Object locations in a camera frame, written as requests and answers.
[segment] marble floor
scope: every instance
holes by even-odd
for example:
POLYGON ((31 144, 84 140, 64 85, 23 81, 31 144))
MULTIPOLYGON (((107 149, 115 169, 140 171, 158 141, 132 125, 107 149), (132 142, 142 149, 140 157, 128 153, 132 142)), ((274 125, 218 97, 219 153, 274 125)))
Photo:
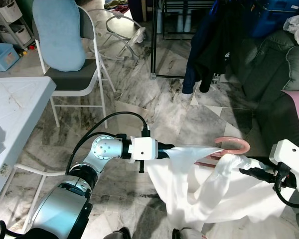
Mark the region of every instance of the marble floor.
MULTIPOLYGON (((101 8, 102 3, 91 0, 83 7, 87 10, 101 8)), ((214 139, 235 136, 250 143, 251 150, 247 155, 268 155, 254 118, 257 104, 245 98, 235 77, 221 76, 219 81, 213 82, 208 93, 203 94, 198 89, 192 95, 184 95, 180 79, 150 79, 150 37, 136 44, 134 49, 139 61, 104 60, 117 89, 113 93, 109 84, 104 83, 108 114, 118 111, 141 114, 149 123, 152 136, 160 142, 231 148, 235 145, 216 145, 214 139)), ((159 72, 183 75, 189 50, 188 41, 159 41, 156 64, 159 72)), ((7 72, 0 72, 0 77, 41 75, 35 50, 29 51, 7 72)), ((56 103, 78 105, 98 103, 99 99, 98 85, 85 97, 55 97, 56 103)), ((57 111, 61 127, 56 127, 48 104, 18 159, 19 163, 51 172, 64 170, 78 140, 103 118, 98 108, 58 108, 57 111)), ((137 119, 123 116, 110 119, 107 131, 139 136, 141 126, 137 119)), ((90 143, 83 145, 75 161, 85 157, 90 143)), ((61 178, 47 178, 39 197, 61 178)), ((4 220, 12 231, 21 230, 39 182, 39 176, 17 170, 0 205, 0 220, 4 220)), ((166 218, 165 205, 149 176, 138 173, 137 164, 111 160, 93 191, 91 202, 93 211, 83 238, 102 239, 121 226, 129 227, 133 239, 171 238, 173 228, 166 218)), ((267 218, 256 224, 248 218, 206 224, 203 232, 210 239, 299 239, 295 215, 290 208, 286 208, 280 218, 267 218)))

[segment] white folding table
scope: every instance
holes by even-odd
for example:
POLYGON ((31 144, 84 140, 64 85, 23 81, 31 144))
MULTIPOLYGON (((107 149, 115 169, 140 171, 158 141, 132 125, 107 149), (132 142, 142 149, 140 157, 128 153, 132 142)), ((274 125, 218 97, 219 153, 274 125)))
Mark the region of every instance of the white folding table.
POLYGON ((55 87, 49 77, 0 78, 0 191, 55 87))

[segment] white storage bin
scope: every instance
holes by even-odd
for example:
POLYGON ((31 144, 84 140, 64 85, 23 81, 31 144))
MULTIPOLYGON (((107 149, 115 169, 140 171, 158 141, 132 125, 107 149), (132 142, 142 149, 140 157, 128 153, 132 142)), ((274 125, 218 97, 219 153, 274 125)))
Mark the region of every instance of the white storage bin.
MULTIPOLYGON (((10 25, 11 29, 15 32, 17 37, 20 39, 22 44, 26 44, 30 39, 31 36, 29 32, 26 30, 25 26, 23 25, 10 25)), ((0 36, 7 42, 14 45, 18 45, 15 39, 11 36, 8 30, 4 27, 0 27, 0 36)))
POLYGON ((0 0, 0 13, 7 22, 15 22, 22 17, 15 0, 0 0))

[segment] white plastic chair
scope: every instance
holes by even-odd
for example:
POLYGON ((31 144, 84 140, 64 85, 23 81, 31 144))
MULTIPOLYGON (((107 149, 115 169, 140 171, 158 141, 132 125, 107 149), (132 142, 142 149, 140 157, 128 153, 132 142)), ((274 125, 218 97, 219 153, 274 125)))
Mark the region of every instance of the white plastic chair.
POLYGON ((46 70, 44 60, 42 57, 41 49, 40 49, 40 39, 39 32, 35 26, 35 22, 32 22, 32 28, 35 37, 35 43, 38 49, 41 67, 44 73, 44 76, 49 76, 56 84, 56 90, 53 92, 52 97, 50 98, 51 106, 56 122, 56 126, 60 127, 58 115, 55 107, 94 107, 94 108, 102 108, 103 117, 106 117, 105 110, 105 101, 104 101, 104 92, 103 92, 103 83, 102 81, 109 81, 113 92, 115 92, 114 85, 112 80, 107 72, 104 62, 99 54, 96 35, 95 35, 95 27, 93 21, 82 7, 78 6, 80 12, 80 31, 81 37, 93 40, 94 45, 94 59, 86 59, 85 64, 82 69, 75 72, 61 72, 53 68, 49 68, 46 70), (101 79, 101 67, 106 79, 101 79), (92 92, 94 85, 96 82, 99 82, 100 92, 101 92, 101 105, 56 105, 53 101, 53 96, 59 97, 80 97, 88 95, 92 92))

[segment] gray sofa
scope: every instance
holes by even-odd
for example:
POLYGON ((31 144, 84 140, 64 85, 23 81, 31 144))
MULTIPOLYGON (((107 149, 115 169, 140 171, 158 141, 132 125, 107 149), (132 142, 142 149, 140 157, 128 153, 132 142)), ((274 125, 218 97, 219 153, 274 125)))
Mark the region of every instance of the gray sofa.
MULTIPOLYGON (((299 91, 299 46, 294 35, 279 30, 265 39, 242 37, 234 43, 230 56, 231 69, 246 97, 259 102, 256 117, 268 153, 282 139, 299 147, 295 104, 281 91, 299 91)), ((297 191, 290 201, 299 203, 297 191)), ((299 210, 294 211, 299 226, 299 210)))

